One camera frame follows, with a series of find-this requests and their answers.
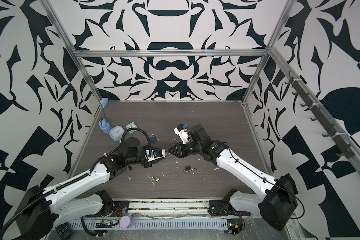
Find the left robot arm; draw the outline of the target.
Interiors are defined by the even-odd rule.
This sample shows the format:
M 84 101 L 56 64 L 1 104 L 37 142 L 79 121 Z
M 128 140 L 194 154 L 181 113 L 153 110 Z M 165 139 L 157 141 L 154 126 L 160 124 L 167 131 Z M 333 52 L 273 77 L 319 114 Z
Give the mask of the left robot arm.
M 139 128 L 148 143 L 141 147 L 137 138 L 121 137 L 120 144 L 94 161 L 91 168 L 64 182 L 41 189 L 35 186 L 23 197 L 16 213 L 0 230 L 0 240 L 9 227 L 17 225 L 19 240 L 40 240 L 55 227 L 87 215 L 109 215 L 113 211 L 113 200 L 105 191 L 90 197 L 77 199 L 88 190 L 107 183 L 130 170 L 132 165 L 151 167 L 167 156 L 166 150 L 154 148 L 148 134 Z

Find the blue padlock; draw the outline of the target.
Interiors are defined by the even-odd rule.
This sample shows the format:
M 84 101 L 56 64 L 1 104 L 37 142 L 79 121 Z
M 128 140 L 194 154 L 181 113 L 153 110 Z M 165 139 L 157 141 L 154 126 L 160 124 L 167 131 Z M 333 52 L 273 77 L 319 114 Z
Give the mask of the blue padlock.
M 156 142 L 158 142 L 159 141 L 159 139 L 158 139 L 158 137 L 156 136 L 156 134 L 152 134 L 151 136 L 150 136 L 150 142 L 151 143 L 156 143 Z

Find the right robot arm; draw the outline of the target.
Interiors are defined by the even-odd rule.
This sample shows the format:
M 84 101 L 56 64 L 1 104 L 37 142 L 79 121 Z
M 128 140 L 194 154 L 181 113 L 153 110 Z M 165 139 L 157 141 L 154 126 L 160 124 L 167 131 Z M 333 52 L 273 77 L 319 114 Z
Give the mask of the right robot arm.
M 238 178 L 256 196 L 247 197 L 239 191 L 232 192 L 227 195 L 231 207 L 237 212 L 260 215 L 275 230 L 284 229 L 300 203 L 289 178 L 275 178 L 256 169 L 236 155 L 225 142 L 213 141 L 205 145 L 177 143 L 169 149 L 169 153 L 177 158 L 200 155 Z

